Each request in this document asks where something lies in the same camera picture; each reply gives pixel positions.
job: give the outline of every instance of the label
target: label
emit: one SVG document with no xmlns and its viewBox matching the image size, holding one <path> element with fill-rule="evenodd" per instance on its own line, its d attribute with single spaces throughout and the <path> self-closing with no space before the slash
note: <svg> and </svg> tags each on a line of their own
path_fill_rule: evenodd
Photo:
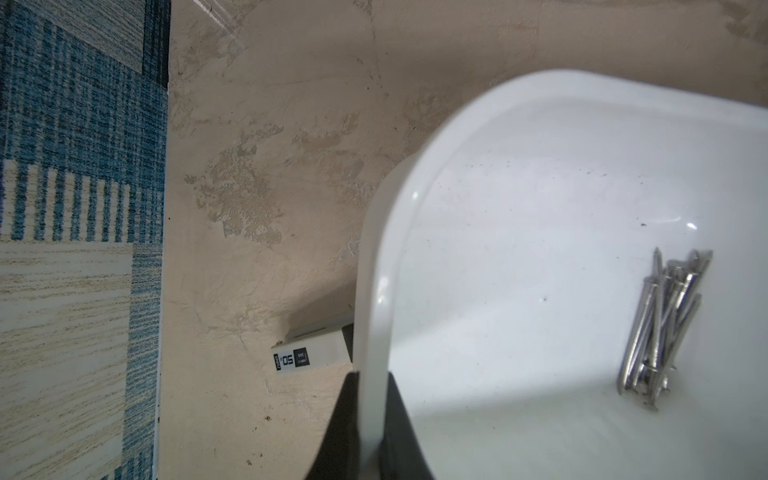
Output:
<svg viewBox="0 0 768 480">
<path fill-rule="evenodd" d="M 295 369 L 310 364 L 310 355 L 307 353 L 306 347 L 295 349 L 292 353 L 274 353 L 273 357 L 277 370 Z"/>
</svg>

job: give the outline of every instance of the carpet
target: carpet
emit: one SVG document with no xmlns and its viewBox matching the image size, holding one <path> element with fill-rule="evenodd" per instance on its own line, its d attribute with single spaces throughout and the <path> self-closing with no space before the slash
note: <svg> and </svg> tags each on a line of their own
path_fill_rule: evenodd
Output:
<svg viewBox="0 0 768 480">
<path fill-rule="evenodd" d="M 0 5 L 0 478 L 154 478 L 170 2 Z"/>
</svg>

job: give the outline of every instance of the floor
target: floor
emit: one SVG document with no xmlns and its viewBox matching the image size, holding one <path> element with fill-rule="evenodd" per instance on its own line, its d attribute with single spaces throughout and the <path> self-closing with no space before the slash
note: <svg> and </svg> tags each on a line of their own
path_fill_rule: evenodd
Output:
<svg viewBox="0 0 768 480">
<path fill-rule="evenodd" d="M 269 348 L 352 308 L 381 179 L 531 71 L 768 105 L 768 2 L 179 0 L 169 65 L 160 477 L 302 478 L 351 365 Z"/>
</svg>

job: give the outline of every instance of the metal nail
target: metal nail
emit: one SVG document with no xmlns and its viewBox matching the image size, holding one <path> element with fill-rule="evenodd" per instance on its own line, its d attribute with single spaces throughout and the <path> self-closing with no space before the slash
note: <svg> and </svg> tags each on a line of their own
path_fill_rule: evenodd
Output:
<svg viewBox="0 0 768 480">
<path fill-rule="evenodd" d="M 624 362 L 621 364 L 621 371 L 619 372 L 617 383 L 619 395 L 621 395 L 629 386 L 627 381 L 630 378 L 632 367 L 634 366 L 635 356 L 640 348 L 643 324 L 648 317 L 651 305 L 654 305 L 657 289 L 658 285 L 653 283 L 650 278 L 647 278 L 643 283 L 643 293 L 640 295 L 640 302 L 637 304 L 637 311 L 634 314 L 629 342 L 627 343 L 627 349 L 624 352 Z"/>
<path fill-rule="evenodd" d="M 661 250 L 654 250 L 654 275 L 659 283 L 659 291 L 664 291 L 664 275 L 662 272 Z M 650 382 L 652 383 L 659 367 L 659 354 L 661 346 L 661 321 L 664 316 L 664 296 L 657 295 L 654 302 L 654 325 L 651 330 L 650 352 L 648 353 L 648 370 L 650 372 Z"/>
<path fill-rule="evenodd" d="M 662 327 L 664 329 L 664 351 L 661 353 L 662 361 L 664 361 L 666 355 L 669 353 L 670 348 L 672 347 L 675 332 L 677 331 L 677 318 L 677 310 L 672 310 L 669 317 L 667 318 L 667 322 Z"/>
<path fill-rule="evenodd" d="M 640 379 L 644 377 L 646 372 L 645 360 L 647 358 L 648 340 L 650 339 L 650 330 L 652 326 L 653 310 L 649 309 L 641 327 L 640 340 L 637 343 L 637 349 L 632 357 L 632 375 L 628 389 L 633 390 L 634 392 L 637 392 L 637 384 L 640 382 Z"/>
<path fill-rule="evenodd" d="M 678 329 L 677 335 L 675 336 L 675 340 L 672 343 L 672 347 L 667 355 L 666 361 L 664 362 L 664 365 L 662 366 L 661 371 L 659 372 L 660 378 L 664 378 L 665 376 L 667 376 L 667 372 L 669 371 L 669 368 L 674 363 L 674 359 L 675 359 L 675 356 L 677 355 L 677 352 L 680 350 L 680 345 L 683 343 L 683 338 L 685 337 L 685 333 L 688 331 L 688 327 L 690 327 L 690 324 L 694 319 L 694 316 L 696 316 L 696 312 L 698 311 L 700 305 L 701 305 L 701 294 L 697 293 L 691 300 L 690 306 L 688 307 L 685 314 L 680 315 L 680 328 Z M 650 384 L 649 387 L 650 388 L 648 390 L 648 393 L 649 393 L 648 403 L 651 406 L 653 406 L 663 386 L 661 385 L 661 382 L 656 381 L 655 383 Z"/>
</svg>

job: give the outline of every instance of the concrete floor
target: concrete floor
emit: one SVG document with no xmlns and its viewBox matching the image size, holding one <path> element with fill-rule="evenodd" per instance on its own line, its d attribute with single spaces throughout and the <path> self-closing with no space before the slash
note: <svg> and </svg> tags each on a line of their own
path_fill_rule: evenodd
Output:
<svg viewBox="0 0 768 480">
<path fill-rule="evenodd" d="M 562 67 L 768 104 L 767 45 L 759 0 L 174 1 L 160 478 L 303 477 L 350 365 L 269 348 L 351 308 L 376 186 L 457 107 Z"/>
</svg>

